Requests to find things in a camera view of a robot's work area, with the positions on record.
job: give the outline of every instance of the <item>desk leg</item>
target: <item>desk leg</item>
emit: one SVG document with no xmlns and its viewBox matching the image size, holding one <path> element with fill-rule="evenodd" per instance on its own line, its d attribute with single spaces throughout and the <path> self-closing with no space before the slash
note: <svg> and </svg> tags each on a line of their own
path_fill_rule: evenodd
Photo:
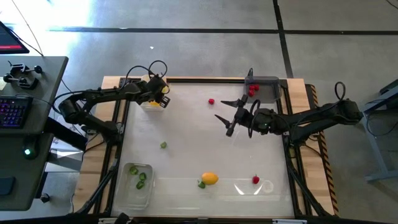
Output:
<svg viewBox="0 0 398 224">
<path fill-rule="evenodd" d="M 44 188 L 44 183 L 45 180 L 47 179 L 47 172 L 43 173 L 43 176 L 40 180 L 39 188 L 36 191 L 36 199 L 40 199 L 43 203 L 49 202 L 50 201 L 50 196 L 46 193 L 43 193 L 43 188 Z"/>
<path fill-rule="evenodd" d="M 86 150 L 86 137 L 69 130 L 64 125 L 58 123 L 52 118 L 47 118 L 47 122 L 45 123 L 43 132 L 52 133 L 56 138 L 70 144 L 71 146 L 83 152 Z"/>
</svg>

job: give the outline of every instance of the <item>white tabletop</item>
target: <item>white tabletop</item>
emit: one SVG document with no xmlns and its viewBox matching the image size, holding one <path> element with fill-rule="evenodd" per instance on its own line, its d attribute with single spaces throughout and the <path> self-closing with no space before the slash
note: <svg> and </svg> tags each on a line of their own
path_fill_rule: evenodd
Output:
<svg viewBox="0 0 398 224">
<path fill-rule="evenodd" d="M 242 84 L 173 83 L 171 102 L 163 111 L 147 111 L 131 103 L 118 181 L 128 162 L 150 164 L 154 187 L 149 206 L 130 210 L 114 202 L 113 215 L 141 217 L 293 217 L 292 199 L 280 136 L 253 133 L 237 126 L 231 138 L 214 116 L 230 121 L 236 108 L 220 100 L 242 97 Z M 215 99 L 214 105 L 208 99 Z M 262 104 L 273 108 L 275 105 Z M 167 142 L 167 148 L 160 144 Z M 202 173 L 220 178 L 197 187 Z M 261 181 L 254 185 L 257 174 Z M 116 196 L 126 194 L 116 190 Z"/>
</svg>

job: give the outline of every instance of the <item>gray desk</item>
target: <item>gray desk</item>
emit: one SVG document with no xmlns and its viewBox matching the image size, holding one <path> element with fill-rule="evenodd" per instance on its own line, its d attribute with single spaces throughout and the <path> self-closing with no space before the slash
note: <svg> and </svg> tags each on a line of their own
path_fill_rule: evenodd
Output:
<svg viewBox="0 0 398 224">
<path fill-rule="evenodd" d="M 24 63 L 29 68 L 40 65 L 43 74 L 30 72 L 27 78 L 36 77 L 39 84 L 34 90 L 23 90 L 15 82 L 7 83 L 6 87 L 0 91 L 0 95 L 14 96 L 17 93 L 27 93 L 42 100 L 52 103 L 57 94 L 63 73 L 68 63 L 67 57 L 29 57 L 29 56 L 1 56 L 0 57 L 0 76 L 10 72 L 8 60 L 13 63 Z M 33 100 L 32 108 L 22 129 L 0 129 L 0 136 L 5 134 L 40 134 L 51 107 L 48 103 L 40 100 Z"/>
<path fill-rule="evenodd" d="M 40 65 L 44 75 L 41 77 L 32 73 L 40 82 L 34 90 L 21 90 L 18 86 L 8 83 L 3 91 L 0 91 L 0 95 L 28 93 L 49 102 L 54 100 L 68 62 L 67 57 L 0 56 L 0 74 L 9 72 L 7 60 L 12 63 L 25 63 L 29 68 Z M 39 136 L 39 155 L 31 161 L 22 155 L 22 142 L 25 134 L 42 132 L 49 111 L 50 105 L 33 100 L 24 129 L 15 130 L 14 135 L 4 135 L 5 130 L 0 129 L 0 177 L 16 178 L 12 193 L 0 196 L 0 210 L 28 210 L 32 205 L 44 172 L 53 134 Z"/>
</svg>

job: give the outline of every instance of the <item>wooden table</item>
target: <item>wooden table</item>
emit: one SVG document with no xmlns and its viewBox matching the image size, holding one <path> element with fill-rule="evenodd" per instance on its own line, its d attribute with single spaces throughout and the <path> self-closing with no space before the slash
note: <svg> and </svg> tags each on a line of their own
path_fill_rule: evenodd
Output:
<svg viewBox="0 0 398 224">
<path fill-rule="evenodd" d="M 102 88 L 112 88 L 119 85 L 121 77 L 104 77 Z M 168 79 L 179 79 L 179 78 L 204 78 L 204 77 L 169 77 Z M 242 80 L 243 78 L 215 78 L 215 79 L 236 79 Z M 310 109 L 310 103 L 308 102 L 308 95 L 306 91 L 306 86 L 303 79 L 287 79 L 287 84 L 289 88 L 290 103 L 292 105 L 293 113 L 298 113 L 304 110 Z M 312 90 L 312 96 L 315 103 L 317 102 L 315 87 L 308 86 Z M 287 113 L 287 107 L 284 103 L 284 95 L 282 94 L 282 107 L 284 113 Z M 112 119 L 113 110 L 115 102 L 101 103 L 97 105 L 95 116 L 103 121 L 109 121 Z M 122 113 L 124 111 L 124 102 L 121 103 L 121 108 L 119 110 L 118 121 L 122 120 Z M 92 140 L 87 147 L 94 146 L 102 141 L 101 138 L 96 138 Z M 314 194 L 315 198 L 321 203 L 323 208 L 331 213 L 338 215 L 338 208 L 336 202 L 336 196 L 334 193 L 333 179 L 331 177 L 330 164 L 328 163 L 327 148 L 325 138 L 323 133 L 320 133 L 320 142 L 308 140 L 307 145 L 322 152 L 323 158 L 319 157 L 318 154 L 313 152 L 311 149 L 303 146 L 300 148 L 303 169 L 305 174 L 305 179 L 308 188 Z M 75 196 L 73 197 L 73 204 L 78 210 L 81 206 L 89 199 L 91 194 L 97 188 L 98 182 L 100 180 L 101 168 L 103 166 L 104 155 L 105 155 L 106 145 L 102 144 L 92 150 L 88 151 L 84 155 L 84 159 L 81 165 L 80 177 L 76 186 Z M 111 151 L 111 158 L 114 157 L 116 147 Z M 300 210 L 304 213 L 304 202 L 301 190 L 298 186 L 297 196 Z M 102 212 L 106 206 L 106 201 L 108 199 L 109 184 L 104 190 L 101 209 Z"/>
</svg>

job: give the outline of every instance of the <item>green vegetable piece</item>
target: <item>green vegetable piece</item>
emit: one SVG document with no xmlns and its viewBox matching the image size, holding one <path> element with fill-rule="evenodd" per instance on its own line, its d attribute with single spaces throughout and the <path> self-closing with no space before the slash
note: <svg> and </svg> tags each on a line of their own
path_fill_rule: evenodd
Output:
<svg viewBox="0 0 398 224">
<path fill-rule="evenodd" d="M 165 149 L 167 147 L 167 143 L 166 142 L 162 142 L 162 144 L 160 144 L 160 147 L 162 149 Z"/>
<path fill-rule="evenodd" d="M 201 189 L 204 189 L 204 188 L 206 187 L 206 184 L 203 183 L 203 181 L 201 181 L 201 182 L 198 184 L 198 187 L 200 187 Z"/>
<path fill-rule="evenodd" d="M 140 180 L 146 180 L 147 179 L 147 175 L 145 173 L 140 173 L 139 174 L 139 179 Z"/>
<path fill-rule="evenodd" d="M 136 185 L 137 189 L 141 189 L 145 186 L 145 182 L 143 180 L 139 181 Z"/>
<path fill-rule="evenodd" d="M 137 175 L 138 174 L 138 169 L 135 166 L 130 167 L 130 174 L 131 175 Z"/>
</svg>

